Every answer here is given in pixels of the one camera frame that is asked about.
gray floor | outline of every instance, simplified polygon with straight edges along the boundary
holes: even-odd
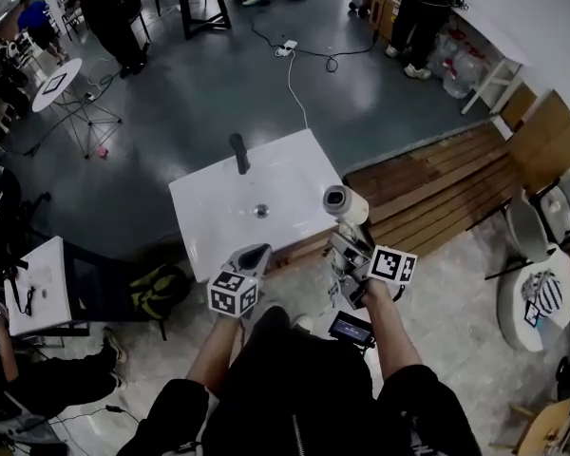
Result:
[[[397,303],[424,363],[457,394],[484,455],[495,454],[489,442],[516,442],[522,421],[511,417],[507,404],[541,407],[554,388],[558,362],[570,349],[568,332],[549,352],[514,351],[504,342],[496,319],[497,283],[484,281],[486,273],[503,264],[503,238],[504,222],[499,218],[459,235],[420,260],[410,287]],[[266,297],[255,308],[252,322],[264,302],[277,300],[291,317],[311,315],[315,334],[327,337],[336,310],[349,310],[342,299],[332,308],[327,295],[330,283],[325,261],[272,279],[264,286]],[[155,324],[115,326],[128,351],[129,361],[122,370],[128,388],[101,402],[69,408],[62,416],[87,414],[115,404],[143,418],[162,387],[174,377],[185,376],[211,329],[215,316],[207,310],[203,293],[196,289],[174,311],[166,342]],[[355,315],[368,318],[365,310]],[[100,328],[93,326],[93,338],[70,338],[65,350],[47,354],[78,357],[95,352],[100,346]],[[368,351],[366,361],[377,395],[382,380],[375,350]],[[66,424],[76,443],[94,456],[115,454],[136,427],[128,416],[104,411]],[[59,425],[54,427],[60,436],[70,438]]]
[[[3,160],[27,197],[52,194],[52,204],[37,217],[39,229],[109,256],[177,232],[170,181],[232,155],[228,136],[233,132],[254,146],[304,128],[287,87],[289,60],[276,58],[251,32],[251,19],[277,43],[295,39],[301,48],[324,53],[367,48],[370,26],[348,13],[349,1],[272,0],[268,7],[245,9],[226,0],[233,28],[186,42],[180,14],[173,11],[177,0],[162,0],[160,20],[153,0],[144,0],[152,37],[148,66],[139,76],[116,78],[101,99],[124,121],[105,144],[108,158],[83,160],[59,127],[33,159],[8,155]],[[195,7],[203,10],[201,4]],[[208,13],[215,7],[210,1]],[[117,70],[115,62],[101,61],[109,56],[84,30],[74,46],[66,37],[63,41],[72,56],[85,61],[79,90],[96,92],[86,83],[89,74],[98,81]],[[335,73],[325,70],[323,58],[298,54],[295,59],[294,90],[340,174],[487,115],[478,104],[461,116],[462,103],[445,94],[439,82],[408,79],[383,50],[379,42],[371,52],[342,56]],[[13,127],[5,147],[27,151],[55,120],[49,110],[30,114]]]

cardboard box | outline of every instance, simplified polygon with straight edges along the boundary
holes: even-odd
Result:
[[[399,13],[400,0],[372,0],[370,9],[370,24],[373,29],[390,41],[392,24]]]

black and white striped fabric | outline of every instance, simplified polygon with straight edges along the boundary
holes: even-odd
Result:
[[[560,282],[550,270],[530,275],[522,285],[522,296],[537,307],[541,317],[558,311],[563,302]]]

ceramic basin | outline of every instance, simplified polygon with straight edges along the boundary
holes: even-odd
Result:
[[[335,225],[321,201],[341,181],[310,129],[250,149],[248,159],[245,175],[233,156],[169,184],[199,282],[240,248],[277,251]]]

blue shirt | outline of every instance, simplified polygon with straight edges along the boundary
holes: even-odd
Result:
[[[48,17],[44,13],[46,9],[48,9],[46,2],[33,2],[28,9],[23,10],[21,15],[19,15],[19,19],[17,20],[19,30],[34,29],[48,22]]]

